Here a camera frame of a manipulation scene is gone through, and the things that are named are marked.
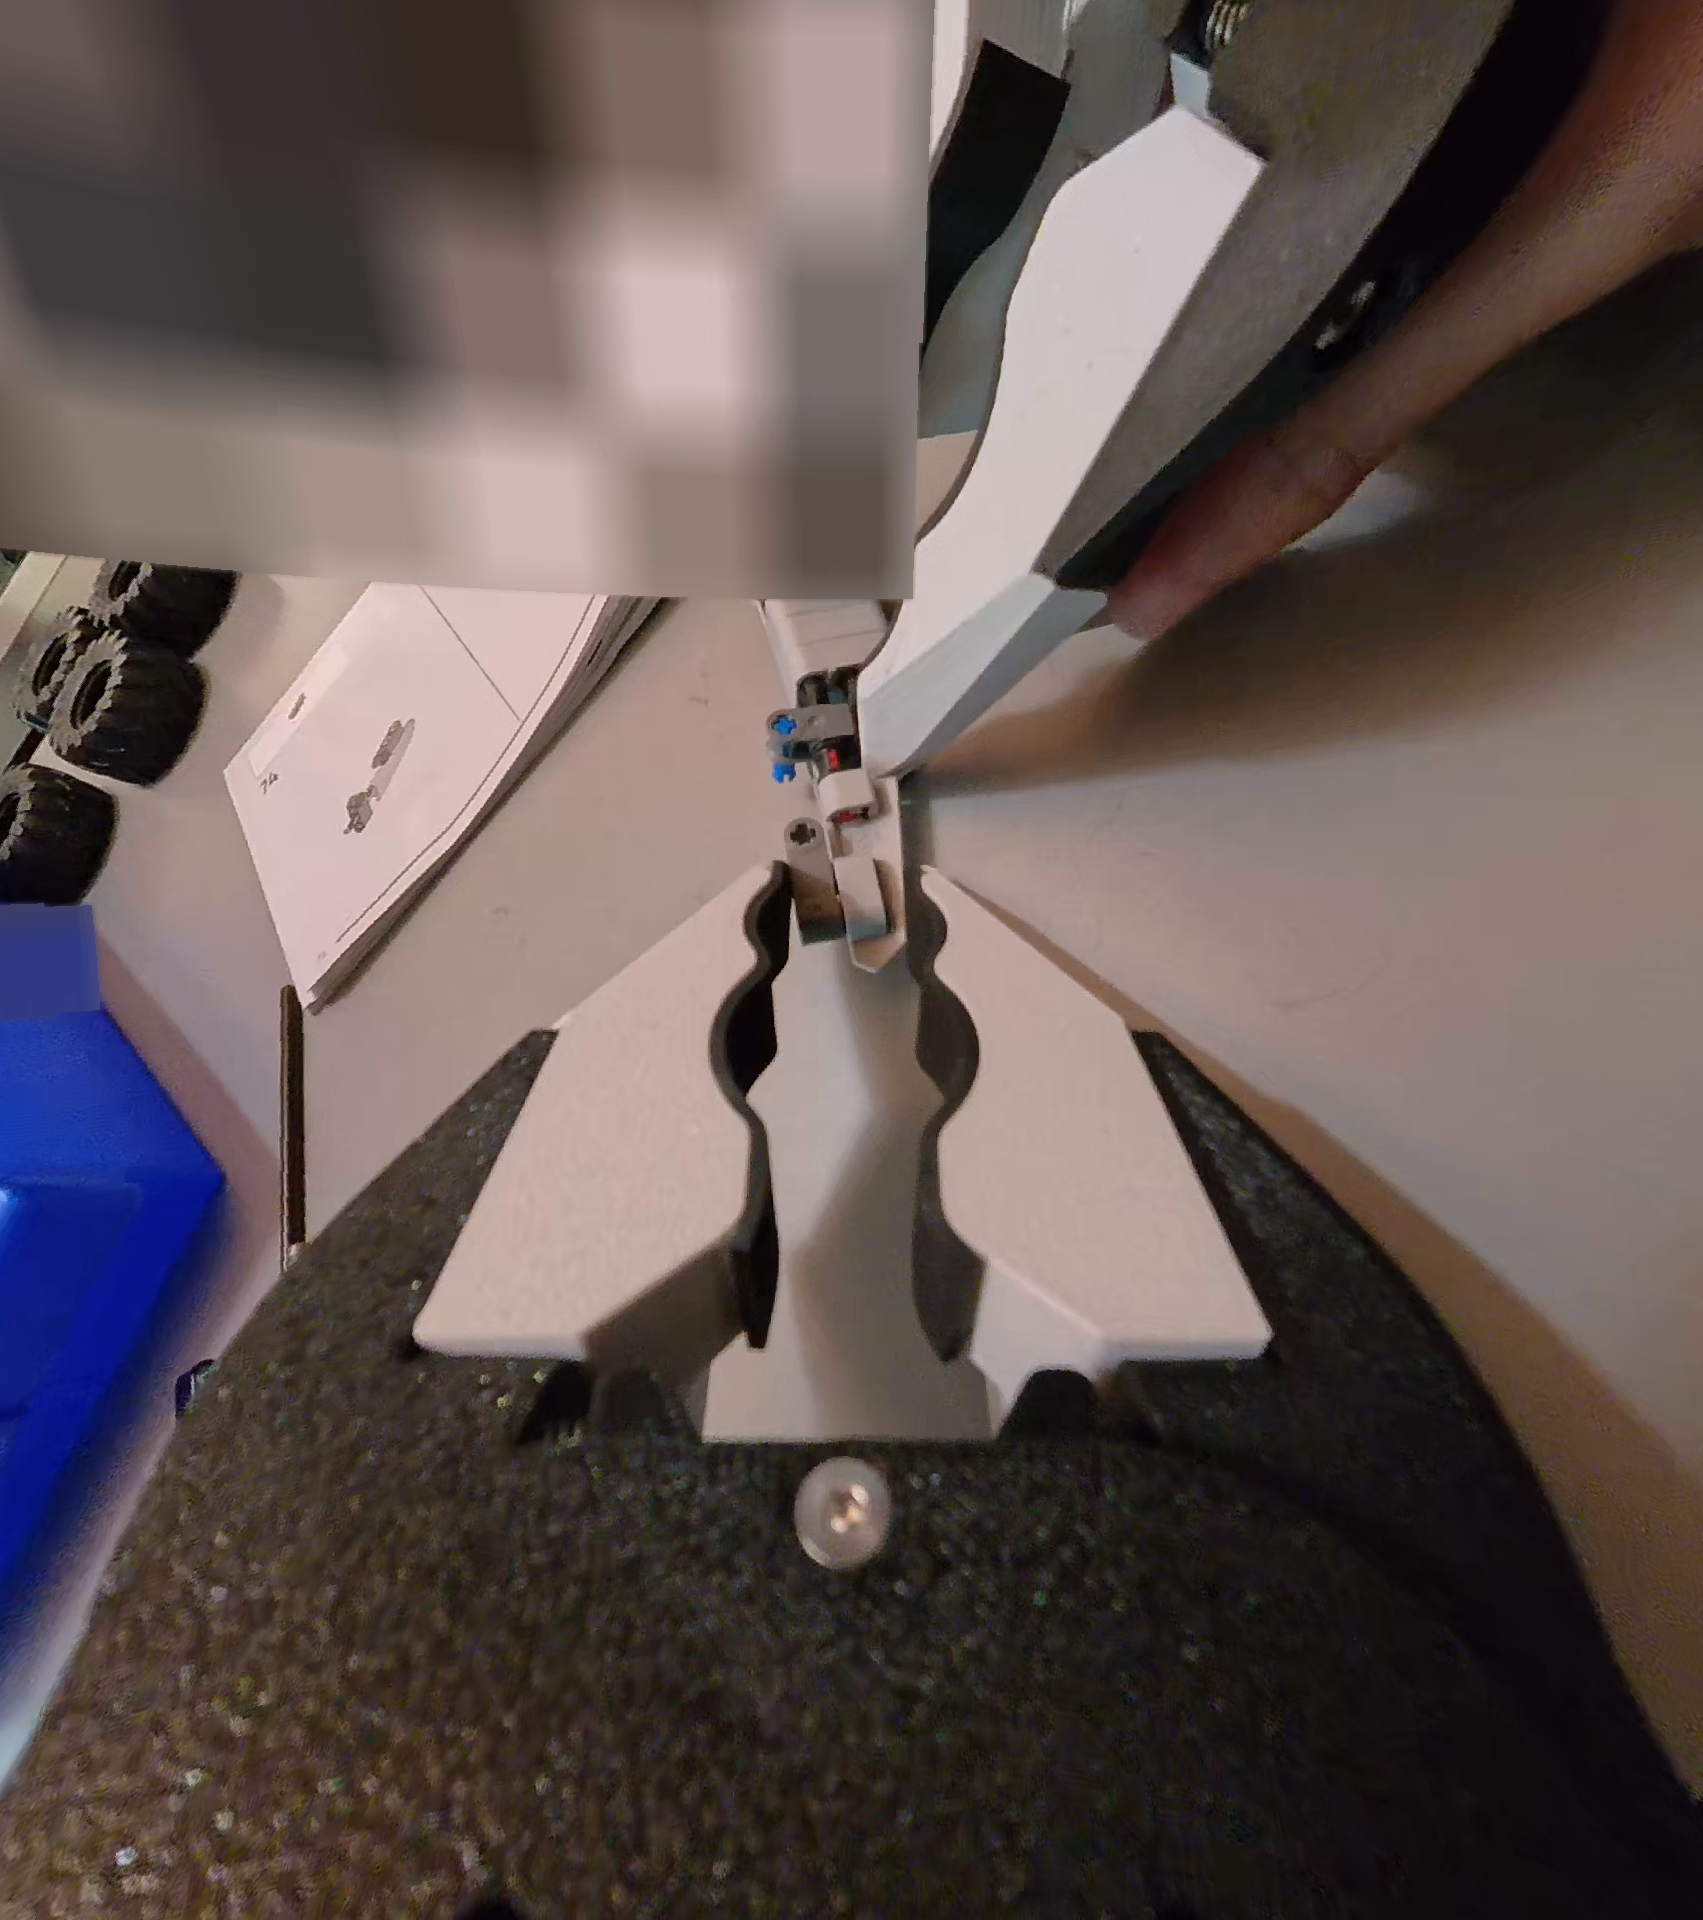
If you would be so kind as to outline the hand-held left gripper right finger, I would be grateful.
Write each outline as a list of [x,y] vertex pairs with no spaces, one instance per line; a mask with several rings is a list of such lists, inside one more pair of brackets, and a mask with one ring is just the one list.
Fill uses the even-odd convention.
[[910,958],[938,1094],[912,1214],[934,1354],[990,1389],[1258,1357],[1270,1320],[1122,1014],[932,868]]

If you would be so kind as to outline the grey desk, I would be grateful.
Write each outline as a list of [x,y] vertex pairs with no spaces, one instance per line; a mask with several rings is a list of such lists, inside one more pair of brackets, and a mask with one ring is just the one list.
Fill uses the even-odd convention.
[[[277,1280],[285,953],[225,770],[353,582],[251,582],[123,802],[105,996]],[[319,1229],[527,1032],[768,857],[760,615],[686,602],[309,1027]],[[1080,634],[914,790],[936,864],[1170,1034],[1424,1287],[1703,1794],[1703,251],[1494,371],[1328,531],[1138,652]],[[920,1346],[904,968],[794,948],[784,1269],[706,1428],[976,1431]]]

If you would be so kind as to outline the black rubber toy tyre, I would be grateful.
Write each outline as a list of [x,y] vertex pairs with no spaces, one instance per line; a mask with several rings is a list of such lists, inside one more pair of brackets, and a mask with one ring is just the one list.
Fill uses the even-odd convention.
[[209,676],[193,657],[157,639],[107,634],[65,677],[49,747],[81,771],[149,787],[191,749],[207,703]]
[[239,588],[233,569],[121,559],[105,565],[93,612],[117,634],[191,659],[219,631]]
[[49,766],[11,766],[0,776],[0,901],[85,901],[117,827],[113,791]]
[[73,605],[35,642],[15,681],[15,711],[29,730],[49,732],[67,681],[105,631],[91,607]]

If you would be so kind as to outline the open white instruction booklet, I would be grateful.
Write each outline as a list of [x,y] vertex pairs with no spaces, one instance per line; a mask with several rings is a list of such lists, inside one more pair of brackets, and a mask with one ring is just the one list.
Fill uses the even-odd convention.
[[345,988],[660,605],[413,583],[359,596],[227,767],[307,1010]]

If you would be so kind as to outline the thin black rod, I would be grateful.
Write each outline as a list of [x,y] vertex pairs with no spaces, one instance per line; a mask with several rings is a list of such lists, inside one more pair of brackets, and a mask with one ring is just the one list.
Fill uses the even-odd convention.
[[281,1269],[309,1240],[307,1014],[295,983],[281,996]]

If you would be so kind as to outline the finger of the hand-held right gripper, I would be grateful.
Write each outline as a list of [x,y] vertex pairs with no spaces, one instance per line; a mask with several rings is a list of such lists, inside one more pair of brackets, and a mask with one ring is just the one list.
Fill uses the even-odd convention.
[[1052,147],[1070,92],[1066,11],[1064,2],[932,5],[924,337]]
[[1050,548],[1262,168],[1170,108],[1056,191],[1012,287],[984,430],[858,679],[870,776],[936,755],[1104,612],[1100,588],[1060,582]]

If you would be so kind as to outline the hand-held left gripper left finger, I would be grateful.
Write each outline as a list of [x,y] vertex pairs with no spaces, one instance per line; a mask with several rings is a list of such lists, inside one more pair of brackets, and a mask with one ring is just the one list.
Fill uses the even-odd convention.
[[415,1322],[427,1350],[696,1378],[766,1343],[780,1238],[748,1094],[790,932],[788,866],[754,866],[558,1022]]

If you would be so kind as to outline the blue plastic storage bin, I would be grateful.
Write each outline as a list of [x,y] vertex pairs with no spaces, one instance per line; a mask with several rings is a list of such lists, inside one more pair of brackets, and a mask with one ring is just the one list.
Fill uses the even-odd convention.
[[225,1177],[105,1010],[89,906],[0,906],[0,1593]]

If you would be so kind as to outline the small grey toy brick assembly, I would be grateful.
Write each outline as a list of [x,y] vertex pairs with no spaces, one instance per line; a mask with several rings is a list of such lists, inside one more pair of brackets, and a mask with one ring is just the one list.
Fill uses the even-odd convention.
[[788,791],[786,861],[806,943],[842,939],[884,974],[908,946],[902,784],[866,760],[858,667],[802,673],[768,716],[772,779]]

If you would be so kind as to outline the person's right hand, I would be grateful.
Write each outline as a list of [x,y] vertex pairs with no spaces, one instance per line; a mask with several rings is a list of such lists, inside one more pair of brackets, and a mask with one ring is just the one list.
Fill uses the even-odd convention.
[[1482,376],[1703,247],[1703,2],[1618,3],[1582,92],[1484,232],[1378,343],[1162,518],[1104,613],[1158,639],[1334,515]]

